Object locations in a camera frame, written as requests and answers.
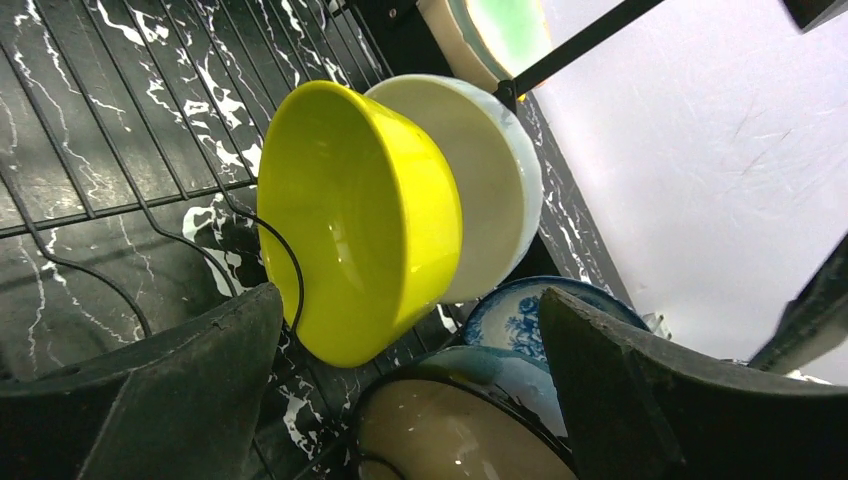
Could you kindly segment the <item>dark blue beige bowl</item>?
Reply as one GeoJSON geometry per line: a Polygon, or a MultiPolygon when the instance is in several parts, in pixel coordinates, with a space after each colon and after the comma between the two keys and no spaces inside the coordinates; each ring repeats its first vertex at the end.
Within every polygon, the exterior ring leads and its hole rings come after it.
{"type": "Polygon", "coordinates": [[[574,479],[548,367],[454,346],[375,380],[351,418],[359,479],[574,479]]]}

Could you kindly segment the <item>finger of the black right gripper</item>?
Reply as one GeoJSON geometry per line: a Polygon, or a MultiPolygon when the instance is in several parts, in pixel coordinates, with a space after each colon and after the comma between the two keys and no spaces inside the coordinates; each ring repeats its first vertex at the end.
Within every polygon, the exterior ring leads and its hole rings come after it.
{"type": "Polygon", "coordinates": [[[847,240],[842,239],[783,310],[774,335],[748,366],[786,374],[847,340],[847,240]]]}

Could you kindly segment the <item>pale green bowl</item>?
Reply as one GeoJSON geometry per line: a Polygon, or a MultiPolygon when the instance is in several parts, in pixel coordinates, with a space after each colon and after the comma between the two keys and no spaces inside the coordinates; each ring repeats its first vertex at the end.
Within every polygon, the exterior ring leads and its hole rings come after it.
{"type": "Polygon", "coordinates": [[[453,75],[493,92],[553,49],[535,0],[422,0],[417,9],[453,75]]]}

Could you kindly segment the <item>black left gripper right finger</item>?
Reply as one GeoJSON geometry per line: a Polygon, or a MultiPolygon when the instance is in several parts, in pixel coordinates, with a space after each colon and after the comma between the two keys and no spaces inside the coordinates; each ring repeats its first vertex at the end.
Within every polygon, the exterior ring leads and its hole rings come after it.
{"type": "Polygon", "coordinates": [[[556,288],[539,322],[581,479],[843,479],[847,391],[721,361],[556,288]]]}

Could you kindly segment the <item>blue patterned bowl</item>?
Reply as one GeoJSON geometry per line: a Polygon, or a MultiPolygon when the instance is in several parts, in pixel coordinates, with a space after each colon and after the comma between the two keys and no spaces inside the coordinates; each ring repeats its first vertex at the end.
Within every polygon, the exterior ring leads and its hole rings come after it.
{"type": "Polygon", "coordinates": [[[605,290],[574,279],[542,275],[508,282],[483,297],[463,327],[464,342],[514,351],[546,363],[539,304],[542,293],[549,288],[569,293],[631,326],[649,329],[632,308],[605,290]]]}

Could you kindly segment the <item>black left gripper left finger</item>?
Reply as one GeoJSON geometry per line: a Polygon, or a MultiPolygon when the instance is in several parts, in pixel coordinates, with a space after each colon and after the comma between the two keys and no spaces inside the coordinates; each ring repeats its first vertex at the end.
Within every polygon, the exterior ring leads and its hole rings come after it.
{"type": "Polygon", "coordinates": [[[283,324],[261,284],[129,346],[1,384],[5,479],[236,479],[283,324]]]}

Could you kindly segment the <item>yellow green bowl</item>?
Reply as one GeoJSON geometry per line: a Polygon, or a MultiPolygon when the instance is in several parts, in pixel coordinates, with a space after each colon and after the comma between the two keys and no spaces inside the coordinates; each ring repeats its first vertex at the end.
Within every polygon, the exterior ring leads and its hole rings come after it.
{"type": "Polygon", "coordinates": [[[441,151],[408,118],[331,81],[298,86],[275,113],[257,215],[287,324],[335,367],[403,336],[458,268],[462,212],[441,151]]]}

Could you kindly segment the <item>dark striped white bowl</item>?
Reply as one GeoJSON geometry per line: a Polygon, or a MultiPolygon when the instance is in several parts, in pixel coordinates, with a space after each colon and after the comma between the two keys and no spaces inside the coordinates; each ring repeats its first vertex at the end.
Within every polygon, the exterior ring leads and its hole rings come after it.
{"type": "Polygon", "coordinates": [[[518,266],[540,225],[541,165],[528,133],[493,94],[452,77],[398,75],[365,95],[424,130],[455,179],[463,244],[443,302],[486,295],[518,266]]]}

